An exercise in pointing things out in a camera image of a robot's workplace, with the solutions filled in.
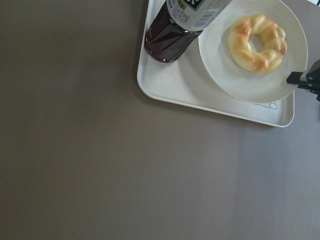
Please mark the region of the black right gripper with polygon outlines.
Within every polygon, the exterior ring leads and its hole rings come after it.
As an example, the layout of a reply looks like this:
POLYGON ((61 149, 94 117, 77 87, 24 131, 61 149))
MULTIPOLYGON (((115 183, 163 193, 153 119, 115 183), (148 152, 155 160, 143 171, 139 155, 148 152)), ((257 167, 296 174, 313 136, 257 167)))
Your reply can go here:
POLYGON ((293 71, 287 77, 286 82, 292 85, 298 85, 298 88, 308 90, 317 95, 316 99, 320 101, 320 61, 317 60, 308 71, 293 71))

